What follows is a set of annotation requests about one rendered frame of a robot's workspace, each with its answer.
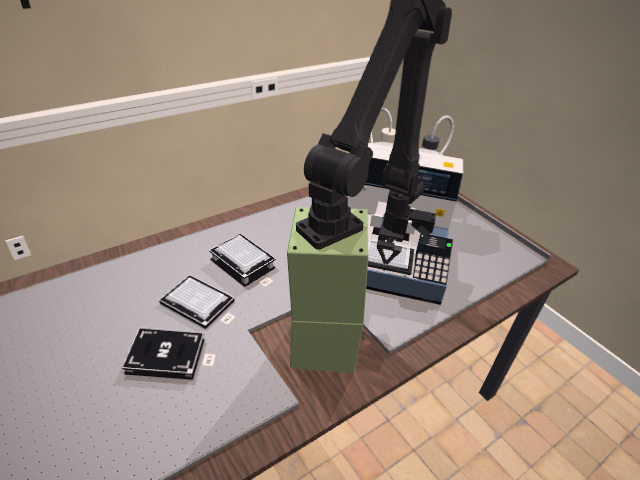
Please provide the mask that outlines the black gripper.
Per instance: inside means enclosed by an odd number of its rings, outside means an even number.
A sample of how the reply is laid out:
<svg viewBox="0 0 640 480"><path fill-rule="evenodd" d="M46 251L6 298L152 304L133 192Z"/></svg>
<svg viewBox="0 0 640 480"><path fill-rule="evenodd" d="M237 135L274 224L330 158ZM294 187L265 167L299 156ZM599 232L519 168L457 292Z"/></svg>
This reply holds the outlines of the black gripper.
<svg viewBox="0 0 640 480"><path fill-rule="evenodd" d="M385 216L386 214L386 216ZM381 255L382 261L384 264L389 264L399 253L402 251L402 246L397 246L393 241L396 239L397 242L403 242L404 235L393 233L393 225L395 217L403 217L406 215L395 215L387 210L382 218L382 224L379 231L378 241L377 241L377 249ZM387 242L385 241L387 240ZM392 255L386 259L383 249L393 251Z"/></svg>

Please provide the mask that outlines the dark grey bottle cap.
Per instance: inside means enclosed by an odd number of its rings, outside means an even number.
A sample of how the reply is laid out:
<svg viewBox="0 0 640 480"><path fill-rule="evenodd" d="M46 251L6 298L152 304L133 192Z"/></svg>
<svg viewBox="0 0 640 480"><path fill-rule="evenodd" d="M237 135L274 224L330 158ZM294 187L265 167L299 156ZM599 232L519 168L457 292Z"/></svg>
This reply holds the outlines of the dark grey bottle cap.
<svg viewBox="0 0 640 480"><path fill-rule="evenodd" d="M438 148L439 145L439 141L440 139L437 136L434 136L433 139L431 139L431 135L425 135L424 139L423 139L423 149L419 149L419 152L425 152L425 153L431 153L431 154L439 154L436 151L436 149Z"/></svg>

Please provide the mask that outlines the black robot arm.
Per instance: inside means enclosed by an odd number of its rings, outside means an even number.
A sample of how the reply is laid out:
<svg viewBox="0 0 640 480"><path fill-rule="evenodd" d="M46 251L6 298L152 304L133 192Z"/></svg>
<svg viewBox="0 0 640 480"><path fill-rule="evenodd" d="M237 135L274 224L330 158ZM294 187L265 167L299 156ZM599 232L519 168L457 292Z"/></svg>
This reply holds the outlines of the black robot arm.
<svg viewBox="0 0 640 480"><path fill-rule="evenodd" d="M382 174L383 188L390 190L386 210L395 215L407 212L395 217L393 233L405 235L408 220L424 237L433 232L436 213L408 205L424 192L417 174L430 62L435 44L448 40L451 16L443 0L391 0L383 30L344 117L332 135L322 134L304 163L312 204L308 218L296 223L296 231L315 249L363 230L363 221L351 213L346 196L355 197L366 183L373 157L370 135L403 58L395 139Z"/></svg>

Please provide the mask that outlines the white microplate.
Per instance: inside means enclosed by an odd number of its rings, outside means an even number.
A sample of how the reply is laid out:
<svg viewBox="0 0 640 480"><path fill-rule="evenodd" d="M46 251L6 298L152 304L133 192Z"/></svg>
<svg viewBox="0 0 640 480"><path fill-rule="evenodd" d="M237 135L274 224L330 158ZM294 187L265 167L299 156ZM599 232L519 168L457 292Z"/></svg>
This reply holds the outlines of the white microplate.
<svg viewBox="0 0 640 480"><path fill-rule="evenodd" d="M267 254L240 235L218 246L217 250L244 271L267 258Z"/></svg>
<svg viewBox="0 0 640 480"><path fill-rule="evenodd" d="M409 263L409 255L410 255L410 247L402 246L402 251L399 253L389 264L384 264L381 258L381 255L377 249L377 241L376 240L368 240L368 251L369 257L368 261L398 268L408 269ZM385 258L388 259L393 251L383 249Z"/></svg>
<svg viewBox="0 0 640 480"><path fill-rule="evenodd" d="M168 298L203 317L210 314L225 299L223 294L190 277L172 291Z"/></svg>

